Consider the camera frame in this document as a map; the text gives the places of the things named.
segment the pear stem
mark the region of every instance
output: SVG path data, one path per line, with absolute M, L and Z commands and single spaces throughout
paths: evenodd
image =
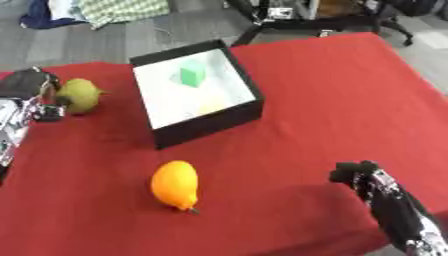
M 190 208 L 190 212 L 193 213 L 193 214 L 199 214 L 200 213 L 199 210 L 196 209 L 196 208 Z

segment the pear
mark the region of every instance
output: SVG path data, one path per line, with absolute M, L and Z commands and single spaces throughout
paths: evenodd
M 56 93 L 56 98 L 63 98 L 69 104 L 67 111 L 71 114 L 84 114 L 98 105 L 100 95 L 104 91 L 98 89 L 91 81 L 76 78 L 67 81 Z

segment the chair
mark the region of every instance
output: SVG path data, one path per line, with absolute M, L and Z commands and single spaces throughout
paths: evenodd
M 278 30 L 317 30 L 318 36 L 326 36 L 331 31 L 343 31 L 347 28 L 369 27 L 379 34 L 381 27 L 387 27 L 402 33 L 406 40 L 405 46 L 413 43 L 413 35 L 398 23 L 398 12 L 387 2 L 379 1 L 375 9 L 366 5 L 367 0 L 359 3 L 359 12 L 355 14 L 341 15 L 331 18 L 304 19 L 276 19 L 269 15 L 271 0 L 260 0 L 258 6 L 253 6 L 249 0 L 227 0 L 227 3 L 252 22 L 252 26 L 246 30 L 233 44 L 233 46 L 249 44 L 255 36 L 265 29 Z

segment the green cube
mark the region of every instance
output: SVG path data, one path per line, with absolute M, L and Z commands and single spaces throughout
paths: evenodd
M 180 79 L 183 84 L 199 87 L 205 79 L 205 66 L 196 60 L 190 60 L 180 67 Z

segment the chair wheel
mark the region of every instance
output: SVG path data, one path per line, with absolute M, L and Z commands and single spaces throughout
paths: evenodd
M 330 33 L 333 32 L 333 30 L 321 30 L 317 33 L 317 37 L 327 37 L 330 35 Z
M 411 46 L 413 43 L 414 43 L 414 41 L 411 38 L 409 38 L 409 39 L 406 39 L 406 41 L 404 41 L 403 45 L 408 47 L 408 46 Z

